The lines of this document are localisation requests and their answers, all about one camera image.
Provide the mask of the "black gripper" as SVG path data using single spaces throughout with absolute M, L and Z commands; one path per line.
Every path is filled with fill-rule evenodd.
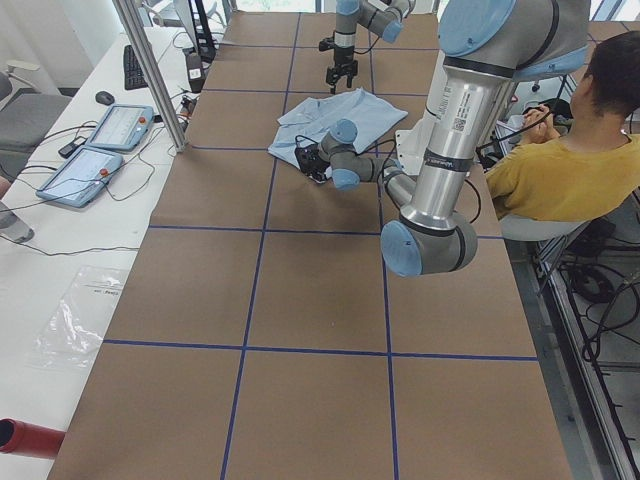
M 319 42 L 321 52 L 332 50 L 334 64 L 326 70 L 325 82 L 330 85 L 330 93 L 336 94 L 337 83 L 346 78 L 346 87 L 351 89 L 358 74 L 358 61 L 355 55 L 354 37 L 326 37 Z
M 300 171 L 314 181 L 327 181 L 327 169 L 330 163 L 320 157 L 316 146 L 296 147 L 294 149 Z

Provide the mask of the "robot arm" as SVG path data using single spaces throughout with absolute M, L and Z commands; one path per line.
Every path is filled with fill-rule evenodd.
M 345 77 L 348 88 L 358 75 L 355 58 L 356 31 L 362 26 L 387 43 L 393 43 L 403 29 L 404 19 L 414 10 L 415 1 L 384 1 L 379 8 L 369 1 L 344 0 L 336 2 L 336 22 L 333 33 L 319 42 L 321 52 L 333 52 L 333 65 L 326 70 L 325 82 L 330 93 L 336 93 L 338 82 Z
M 301 171 L 339 190 L 364 182 L 384 187 L 399 211 L 381 232 L 382 255 L 395 274 L 465 267 L 477 236 L 455 206 L 481 135 L 494 125 L 500 90 L 575 71 L 586 56 L 589 10 L 586 1 L 450 2 L 438 27 L 445 82 L 418 151 L 418 177 L 395 160 L 358 154 L 356 126 L 346 119 L 334 121 L 319 141 L 296 139 Z

